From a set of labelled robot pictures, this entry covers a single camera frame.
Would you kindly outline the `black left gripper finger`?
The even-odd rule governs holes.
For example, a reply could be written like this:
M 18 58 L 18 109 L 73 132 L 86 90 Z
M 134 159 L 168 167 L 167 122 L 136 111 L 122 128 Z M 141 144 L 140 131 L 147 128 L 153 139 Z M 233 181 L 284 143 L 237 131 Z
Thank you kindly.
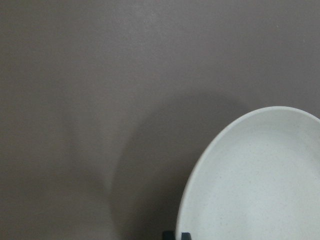
M 161 235 L 162 240 L 175 240 L 175 232 L 173 230 L 163 231 Z

